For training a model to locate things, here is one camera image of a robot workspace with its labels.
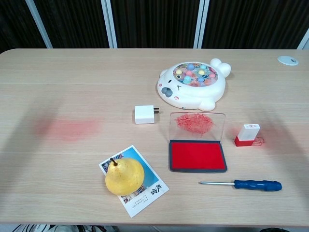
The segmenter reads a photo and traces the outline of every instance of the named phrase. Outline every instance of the yellow pear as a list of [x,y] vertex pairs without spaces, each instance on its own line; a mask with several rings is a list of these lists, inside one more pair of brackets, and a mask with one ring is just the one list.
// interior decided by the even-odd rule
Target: yellow pear
[[122,158],[116,161],[111,158],[105,177],[106,187],[118,196],[129,195],[142,185],[144,169],[140,162],[132,158]]

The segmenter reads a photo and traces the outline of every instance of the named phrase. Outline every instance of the red ink pad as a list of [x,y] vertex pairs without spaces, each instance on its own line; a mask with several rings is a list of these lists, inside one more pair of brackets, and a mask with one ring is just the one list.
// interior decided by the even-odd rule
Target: red ink pad
[[221,137],[224,114],[172,113],[169,168],[174,172],[226,172]]

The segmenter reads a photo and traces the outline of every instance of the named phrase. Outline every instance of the light wood tabletop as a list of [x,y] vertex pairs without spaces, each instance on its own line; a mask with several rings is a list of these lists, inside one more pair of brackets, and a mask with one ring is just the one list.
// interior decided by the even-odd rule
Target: light wood tabletop
[[[293,56],[297,66],[277,61]],[[163,69],[219,58],[231,65],[213,112],[226,115],[227,172],[168,168],[169,114],[156,91]],[[309,51],[16,49],[0,55],[0,223],[309,227]],[[154,124],[135,105],[160,107]],[[261,146],[236,147],[259,123]],[[170,190],[130,218],[98,164],[134,145]],[[279,192],[199,181],[277,180]]]

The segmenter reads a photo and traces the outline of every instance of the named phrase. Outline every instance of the dark curtain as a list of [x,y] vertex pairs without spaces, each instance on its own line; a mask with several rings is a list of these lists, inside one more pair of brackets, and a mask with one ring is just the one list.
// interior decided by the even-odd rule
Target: dark curtain
[[309,0],[211,0],[202,48],[296,49]]
[[119,48],[193,48],[199,0],[111,0]]
[[0,53],[13,48],[46,48],[25,0],[0,0]]
[[34,0],[53,48],[109,48],[100,0]]

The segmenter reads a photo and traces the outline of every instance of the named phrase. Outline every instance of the red stain on table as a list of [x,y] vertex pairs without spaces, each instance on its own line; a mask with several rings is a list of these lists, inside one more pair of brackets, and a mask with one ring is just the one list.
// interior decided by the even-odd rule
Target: red stain on table
[[40,119],[35,123],[35,133],[50,139],[77,142],[96,134],[99,127],[97,120]]
[[176,118],[178,127],[201,135],[209,132],[214,125],[212,119],[204,114],[184,114]]

